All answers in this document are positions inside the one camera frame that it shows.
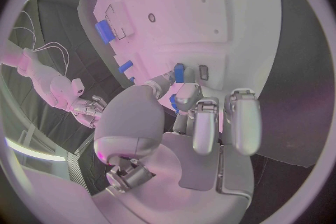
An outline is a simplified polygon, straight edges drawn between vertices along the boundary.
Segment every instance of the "screw hole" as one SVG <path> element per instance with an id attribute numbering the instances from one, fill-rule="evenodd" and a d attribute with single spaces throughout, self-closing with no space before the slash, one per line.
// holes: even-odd
<path id="1" fill-rule="evenodd" d="M 150 22 L 155 22 L 155 16 L 154 16 L 154 14 L 150 13 L 148 15 L 148 19 L 149 19 Z"/>

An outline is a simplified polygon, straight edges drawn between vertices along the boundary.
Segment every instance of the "circular hole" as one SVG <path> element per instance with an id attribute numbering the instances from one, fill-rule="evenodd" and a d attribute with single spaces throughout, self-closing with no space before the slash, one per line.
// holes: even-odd
<path id="1" fill-rule="evenodd" d="M 150 22 L 155 22 L 155 16 L 154 16 L 154 14 L 150 13 L 148 15 L 148 19 L 150 20 Z"/>

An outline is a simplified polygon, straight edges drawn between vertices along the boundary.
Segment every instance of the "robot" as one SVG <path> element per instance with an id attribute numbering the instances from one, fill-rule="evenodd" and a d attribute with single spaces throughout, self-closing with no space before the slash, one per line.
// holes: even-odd
<path id="1" fill-rule="evenodd" d="M 175 83 L 173 71 L 127 88 L 107 104 L 98 96 L 82 99 L 80 79 L 70 81 L 10 41 L 0 62 L 30 77 L 50 106 L 95 128 L 95 152 L 112 166 L 107 190 L 115 199 L 106 200 L 105 208 L 121 203 L 138 223 L 239 223 L 243 217 L 254 189 L 249 156 L 259 149 L 262 134 L 253 90 L 239 88 L 225 97 L 219 133 L 220 101 L 204 97 L 189 70 L 174 97 L 179 111 L 173 132 L 163 133 L 158 100 Z"/>

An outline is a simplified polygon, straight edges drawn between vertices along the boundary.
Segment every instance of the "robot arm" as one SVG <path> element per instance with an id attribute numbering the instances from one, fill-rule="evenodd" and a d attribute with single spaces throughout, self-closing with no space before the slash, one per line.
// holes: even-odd
<path id="1" fill-rule="evenodd" d="M 94 101 L 80 98 L 84 85 L 79 78 L 70 81 L 54 68 L 41 64 L 30 49 L 21 49 L 7 40 L 0 56 L 2 64 L 16 67 L 20 75 L 30 77 L 36 92 L 50 106 L 71 112 L 83 125 L 94 128 L 106 103 L 98 96 Z"/>

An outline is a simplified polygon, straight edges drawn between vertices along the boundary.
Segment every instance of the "humanoid robot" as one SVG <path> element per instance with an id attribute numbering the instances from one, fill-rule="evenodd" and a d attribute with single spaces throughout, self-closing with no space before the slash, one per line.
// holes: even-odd
<path id="1" fill-rule="evenodd" d="M 112 166 L 110 193 L 139 223 L 239 223 L 254 189 L 249 156 L 260 146 L 262 123 L 255 93 L 240 88 L 225 98 L 223 133 L 219 99 L 202 94 L 192 70 L 174 97 L 178 115 L 164 133 L 158 99 L 175 82 L 173 71 L 127 88 L 107 104 L 80 98 L 80 79 L 70 81 L 38 61 L 35 52 L 7 41 L 0 62 L 30 77 L 50 106 L 71 112 L 95 130 L 95 152 Z"/>

